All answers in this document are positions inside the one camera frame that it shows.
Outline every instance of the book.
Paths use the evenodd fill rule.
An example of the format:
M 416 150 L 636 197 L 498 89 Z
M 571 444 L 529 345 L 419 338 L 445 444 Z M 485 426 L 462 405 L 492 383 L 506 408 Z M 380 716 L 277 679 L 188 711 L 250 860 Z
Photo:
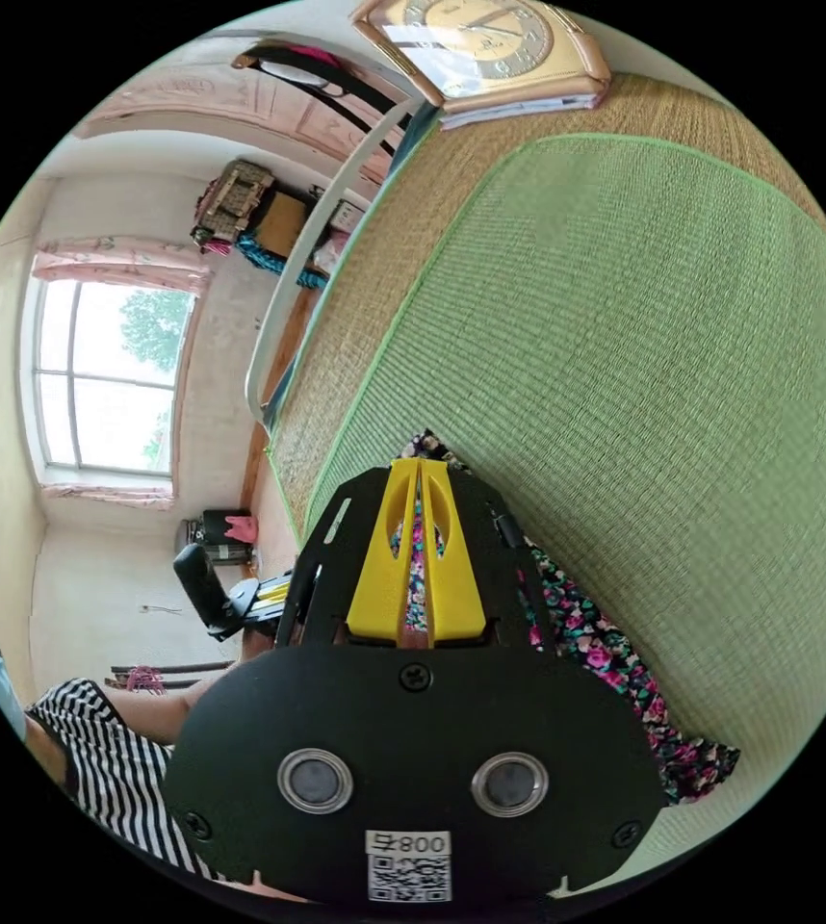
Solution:
M 466 113 L 440 115 L 439 122 L 443 131 L 472 125 L 475 122 L 490 122 L 498 118 L 511 116 L 529 116 L 533 113 L 556 113 L 571 109 L 594 109 L 602 95 L 599 93 L 579 93 L 571 96 L 554 96 L 550 99 L 533 99 L 523 103 L 504 103 L 501 106 L 488 106 L 486 109 L 473 109 Z

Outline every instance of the white bed rail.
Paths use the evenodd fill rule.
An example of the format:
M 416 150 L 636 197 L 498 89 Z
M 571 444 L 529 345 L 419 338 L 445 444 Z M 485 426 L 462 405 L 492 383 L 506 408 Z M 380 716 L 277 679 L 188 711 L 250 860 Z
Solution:
M 346 162 L 339 168 L 326 191 L 318 199 L 310 217 L 295 242 L 291 256 L 285 263 L 284 270 L 278 279 L 278 285 L 269 302 L 269 310 L 263 319 L 259 334 L 256 337 L 256 346 L 252 350 L 252 359 L 249 361 L 249 370 L 246 373 L 245 395 L 249 411 L 259 423 L 262 422 L 262 394 L 268 384 L 271 367 L 274 365 L 275 355 L 281 344 L 288 318 L 295 303 L 294 286 L 301 271 L 310 259 L 311 250 L 317 242 L 326 223 L 336 211 L 340 199 L 358 176 L 359 170 L 374 154 L 381 142 L 391 133 L 395 125 L 408 113 L 420 104 L 413 99 L 399 103 L 389 110 L 382 119 L 372 127 L 361 144 L 349 155 Z

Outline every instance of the black metal plate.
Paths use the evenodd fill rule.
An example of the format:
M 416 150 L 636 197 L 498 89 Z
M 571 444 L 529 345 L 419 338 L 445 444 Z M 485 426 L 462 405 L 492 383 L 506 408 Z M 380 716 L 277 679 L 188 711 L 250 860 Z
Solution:
M 399 683 L 410 662 L 431 687 Z M 278 791 L 281 760 L 300 748 L 341 757 L 354 794 L 314 816 Z M 538 757 L 551 783 L 520 818 L 482 812 L 471 779 L 489 757 Z M 219 680 L 186 722 L 168 765 L 169 810 L 205 862 L 233 879 L 318 902 L 367 906 L 366 830 L 452 833 L 453 908 L 541 897 L 615 872 L 663 806 L 658 769 L 632 708 L 579 665 L 499 647 L 403 651 L 321 645 L 277 649 Z M 211 830 L 198 840 L 190 812 Z M 381 911 L 416 912 L 392 905 Z

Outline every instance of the black and white striped clothing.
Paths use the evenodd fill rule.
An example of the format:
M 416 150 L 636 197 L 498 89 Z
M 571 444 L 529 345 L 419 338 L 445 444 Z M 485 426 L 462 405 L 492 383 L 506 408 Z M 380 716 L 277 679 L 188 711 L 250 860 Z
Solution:
M 131 731 L 98 684 L 69 680 L 27 712 L 62 745 L 66 792 L 86 815 L 160 860 L 222 881 L 189 850 L 163 803 L 171 748 Z

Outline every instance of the tree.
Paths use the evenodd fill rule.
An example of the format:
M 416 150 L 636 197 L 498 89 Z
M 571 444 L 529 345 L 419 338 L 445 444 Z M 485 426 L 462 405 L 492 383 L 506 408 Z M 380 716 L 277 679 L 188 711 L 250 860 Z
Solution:
M 163 441 L 167 438 L 168 426 L 169 412 L 163 411 L 156 419 L 156 428 L 153 430 L 150 442 L 143 448 L 143 457 L 151 466 L 155 467 L 156 463 L 159 461 L 160 452 L 163 450 Z
M 172 289 L 137 289 L 121 306 L 124 348 L 160 372 L 173 372 L 192 297 Z

